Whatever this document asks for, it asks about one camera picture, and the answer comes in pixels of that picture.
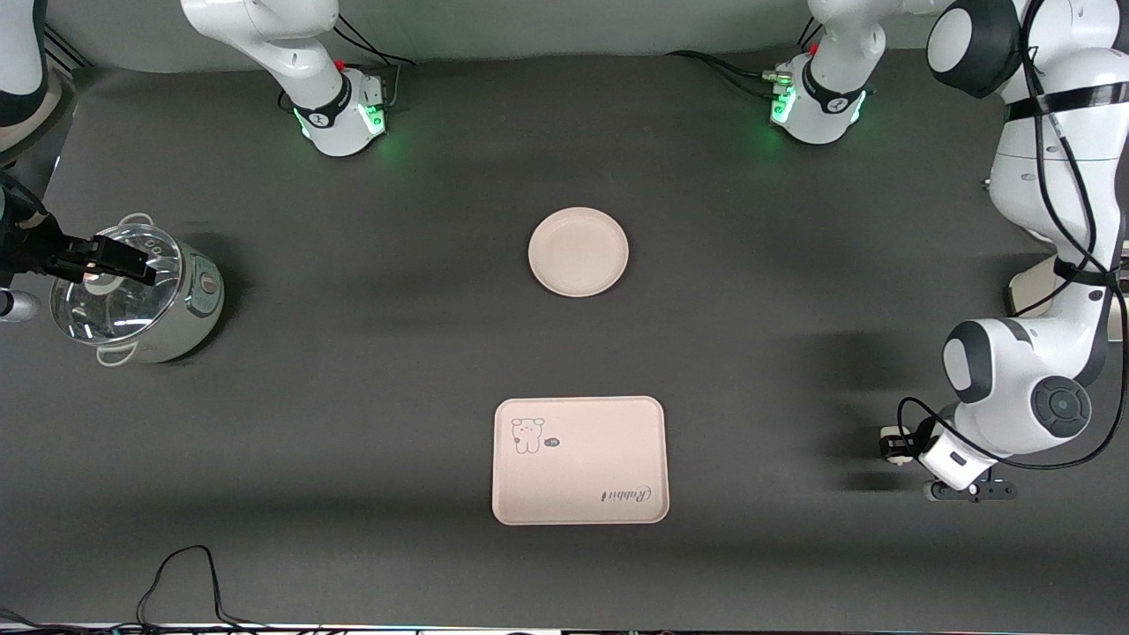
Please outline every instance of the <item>round plate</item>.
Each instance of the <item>round plate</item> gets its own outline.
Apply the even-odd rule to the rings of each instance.
[[[628,266],[628,237],[614,218],[587,207],[562,209],[530,238],[530,268],[549,290],[588,297],[606,290]]]

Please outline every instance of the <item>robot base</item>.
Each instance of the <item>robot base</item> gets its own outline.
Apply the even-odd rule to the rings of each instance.
[[[342,75],[349,78],[352,89],[349,105],[338,115],[333,125],[317,128],[295,112],[301,124],[301,133],[322,154],[331,157],[355,155],[387,129],[380,78],[367,76],[356,69],[345,69]]]
[[[824,145],[838,140],[847,132],[847,128],[858,121],[863,102],[866,101],[866,92],[854,104],[846,104],[843,99],[847,107],[842,112],[835,114],[823,112],[820,102],[808,94],[804,82],[799,81],[804,66],[811,59],[811,54],[802,53],[777,64],[776,71],[791,73],[793,81],[787,86],[779,84],[773,86],[777,99],[772,102],[769,123],[784,128],[788,134],[805,143]]]

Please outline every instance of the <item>cartoon bear print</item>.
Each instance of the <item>cartoon bear print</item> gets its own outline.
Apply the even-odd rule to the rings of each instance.
[[[541,450],[541,426],[544,419],[514,419],[514,444],[518,454],[535,454]]]

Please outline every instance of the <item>green led light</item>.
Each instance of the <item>green led light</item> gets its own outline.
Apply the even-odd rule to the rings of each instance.
[[[858,96],[858,105],[855,106],[855,114],[850,115],[851,123],[858,121],[858,114],[863,111],[863,102],[865,101],[866,101],[866,90],[863,90],[863,94]]]
[[[777,98],[782,101],[784,105],[777,105],[772,108],[772,119],[774,119],[777,123],[788,121],[788,115],[791,114],[791,106],[796,103],[796,87],[789,86],[780,97]]]
[[[374,137],[384,132],[384,112],[380,106],[357,104],[357,111],[360,112],[365,127]]]
[[[298,125],[301,127],[301,136],[309,139],[309,130],[306,130],[306,122],[301,120],[301,115],[298,114],[298,108],[294,108],[294,118],[298,120]]]

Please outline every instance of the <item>cooking pot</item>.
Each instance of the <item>cooking pot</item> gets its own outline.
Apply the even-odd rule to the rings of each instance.
[[[82,282],[55,280],[51,312],[71,339],[97,347],[103,366],[157,363],[192,350],[216,325],[224,279],[208,256],[131,214],[98,233],[149,254],[156,284],[87,273]]]

